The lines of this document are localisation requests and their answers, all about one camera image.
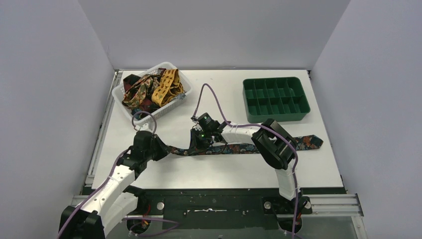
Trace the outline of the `dark blue floral tie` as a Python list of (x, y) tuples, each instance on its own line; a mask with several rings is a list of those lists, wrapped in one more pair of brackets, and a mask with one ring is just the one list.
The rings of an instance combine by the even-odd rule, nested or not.
[[(320, 149), (324, 141), (316, 135), (306, 135), (294, 137), (297, 147), (296, 151)], [(237, 143), (210, 146), (206, 149), (183, 149), (174, 146), (168, 146), (171, 154), (179, 156), (197, 156), (197, 155), (220, 155), (220, 154), (259, 154), (259, 150), (253, 144)]]

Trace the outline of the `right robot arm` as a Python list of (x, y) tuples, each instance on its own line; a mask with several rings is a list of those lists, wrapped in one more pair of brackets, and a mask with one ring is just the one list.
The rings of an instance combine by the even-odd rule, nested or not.
[(240, 151), (240, 144), (254, 146), (265, 162), (275, 169), (279, 194), (287, 200), (298, 197), (299, 187), (294, 166), (297, 162), (297, 143), (274, 119), (262, 124), (219, 123), (208, 113), (191, 118), (197, 125), (191, 129), (188, 153), (208, 153), (214, 143), (220, 143), (221, 153), (234, 154)]

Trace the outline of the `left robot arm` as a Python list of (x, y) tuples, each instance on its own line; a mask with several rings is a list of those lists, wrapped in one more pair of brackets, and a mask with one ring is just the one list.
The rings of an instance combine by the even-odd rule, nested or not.
[(146, 198), (125, 190), (146, 169), (150, 160), (159, 161), (169, 154), (168, 146), (155, 131), (140, 130), (133, 144), (113, 162), (107, 178), (75, 207), (61, 215), (59, 239), (104, 239), (106, 228), (114, 227), (129, 212), (143, 213)]

